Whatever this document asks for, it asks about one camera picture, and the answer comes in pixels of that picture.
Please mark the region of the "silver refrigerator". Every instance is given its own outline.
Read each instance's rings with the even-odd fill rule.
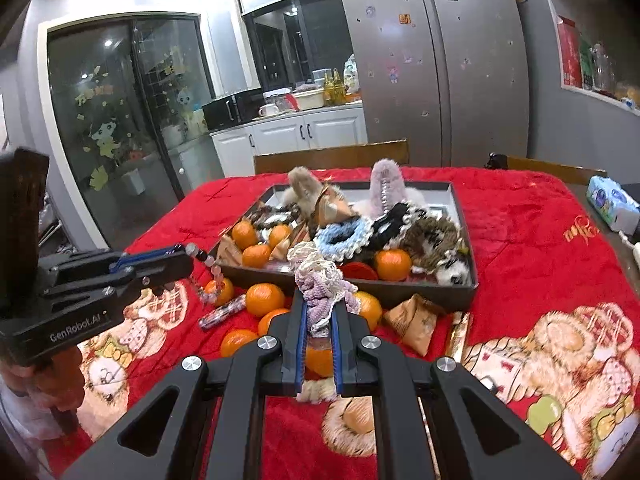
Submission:
[[[515,0],[342,0],[369,142],[413,166],[526,156],[529,81]]]

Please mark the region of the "green apple print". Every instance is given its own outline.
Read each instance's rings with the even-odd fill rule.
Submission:
[[[555,424],[562,415],[562,405],[558,400],[550,395],[542,396],[538,402],[529,406],[527,411],[527,424],[540,436],[545,434],[546,429]]]

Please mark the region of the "white mug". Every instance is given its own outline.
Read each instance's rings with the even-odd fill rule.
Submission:
[[[278,106],[271,103],[268,105],[261,106],[258,110],[258,115],[260,117],[269,117],[270,115],[275,115],[279,112]]]

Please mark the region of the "microwave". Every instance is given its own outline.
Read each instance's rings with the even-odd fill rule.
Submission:
[[[209,131],[225,130],[238,124],[250,123],[258,117],[264,103],[262,89],[247,90],[212,101],[202,107]]]

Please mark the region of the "pink fluffy hair clip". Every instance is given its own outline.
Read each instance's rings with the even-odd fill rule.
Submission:
[[[420,191],[404,185],[404,178],[396,162],[383,158],[371,170],[369,200],[357,202],[353,209],[363,216],[378,218],[403,200],[409,200],[418,206],[425,205]]]

